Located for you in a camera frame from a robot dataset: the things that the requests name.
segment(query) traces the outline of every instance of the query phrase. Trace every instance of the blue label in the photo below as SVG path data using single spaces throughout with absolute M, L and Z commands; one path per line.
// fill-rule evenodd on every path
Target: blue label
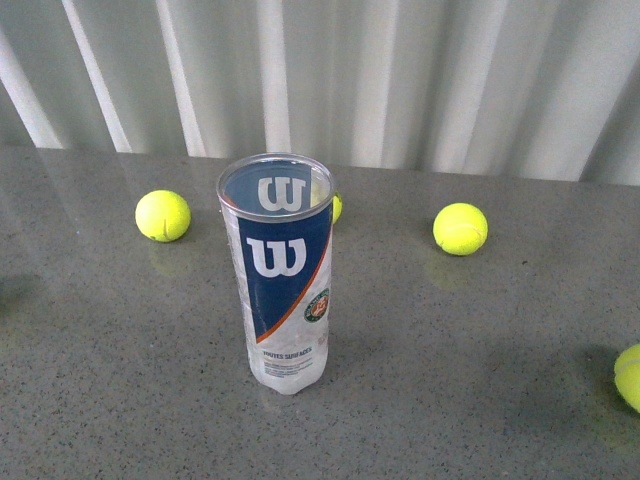
M 225 194 L 236 207 L 260 215 L 308 210 L 311 167 L 282 161 L 256 163 L 231 175 Z
M 256 341 L 268 338 L 302 300 L 329 245 L 333 205 L 288 223 L 238 218 Z

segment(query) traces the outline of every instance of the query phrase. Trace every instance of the gray countertop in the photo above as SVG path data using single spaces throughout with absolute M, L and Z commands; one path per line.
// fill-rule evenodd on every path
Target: gray countertop
M 605 479 L 640 471 L 616 355 L 640 341 L 640 189 L 330 168 L 327 368 L 258 384 L 203 158 L 0 149 L 0 478 Z M 137 230 L 157 188 L 171 244 Z M 433 218 L 476 204 L 475 255 Z

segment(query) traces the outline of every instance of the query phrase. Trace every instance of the tennis ball can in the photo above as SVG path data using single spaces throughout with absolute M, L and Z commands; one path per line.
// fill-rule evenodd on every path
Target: tennis ball can
M 308 157 L 262 154 L 227 167 L 217 193 L 251 371 L 293 395 L 327 363 L 333 177 Z

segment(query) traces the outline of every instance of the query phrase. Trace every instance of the wilson logo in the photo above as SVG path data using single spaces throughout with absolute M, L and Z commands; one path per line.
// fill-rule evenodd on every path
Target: wilson logo
M 271 250 L 273 266 L 267 266 L 266 248 Z M 266 278 L 275 278 L 278 275 L 293 277 L 300 273 L 307 261 L 307 246 L 303 238 L 289 240 L 287 242 L 264 242 L 247 238 L 247 244 L 251 246 L 253 265 L 256 271 Z M 287 248 L 293 249 L 294 261 L 289 266 L 287 262 Z
M 275 180 L 275 202 L 271 201 L 269 196 L 269 186 L 273 185 Z M 291 186 L 291 202 L 287 200 L 289 196 L 287 190 Z M 302 207 L 302 189 L 307 182 L 298 178 L 275 177 L 261 178 L 258 181 L 258 199 L 262 208 L 269 212 L 277 212 L 278 210 L 287 210 L 288 212 L 297 212 Z

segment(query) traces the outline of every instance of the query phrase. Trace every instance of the roland garros logo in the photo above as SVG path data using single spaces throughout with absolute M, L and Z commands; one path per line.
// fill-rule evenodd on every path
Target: roland garros logo
M 325 288 L 314 298 L 304 311 L 307 322 L 315 323 L 320 320 L 329 308 L 329 289 Z

